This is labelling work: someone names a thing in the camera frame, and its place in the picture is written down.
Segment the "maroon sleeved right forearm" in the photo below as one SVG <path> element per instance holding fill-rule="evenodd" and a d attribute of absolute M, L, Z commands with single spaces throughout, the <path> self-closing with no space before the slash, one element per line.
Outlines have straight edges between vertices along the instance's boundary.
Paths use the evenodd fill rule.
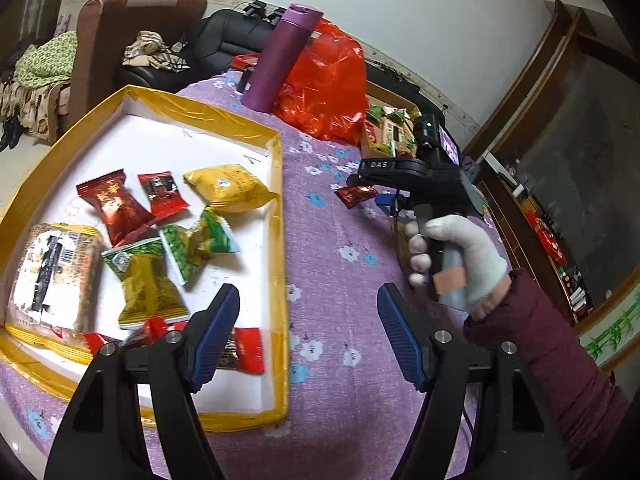
<path fill-rule="evenodd" d="M 528 273 L 513 271 L 510 278 L 506 296 L 486 318 L 465 320 L 465 337 L 478 346 L 511 341 L 518 347 L 558 423 L 570 466 L 590 466 L 612 443 L 629 401 Z"/>

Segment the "white gloved right hand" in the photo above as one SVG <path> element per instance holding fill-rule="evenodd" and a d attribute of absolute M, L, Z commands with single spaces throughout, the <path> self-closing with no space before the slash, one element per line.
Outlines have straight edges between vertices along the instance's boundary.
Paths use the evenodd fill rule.
<path fill-rule="evenodd" d="M 426 286 L 427 272 L 432 265 L 427 255 L 427 240 L 451 242 L 462 249 L 468 292 L 465 311 L 474 320 L 480 320 L 495 310 L 509 291 L 511 278 L 506 272 L 506 260 L 498 254 L 488 234 L 469 219 L 456 214 L 427 221 L 423 229 L 427 237 L 420 233 L 418 222 L 410 221 L 406 225 L 410 236 L 410 285 L 417 288 Z"/>

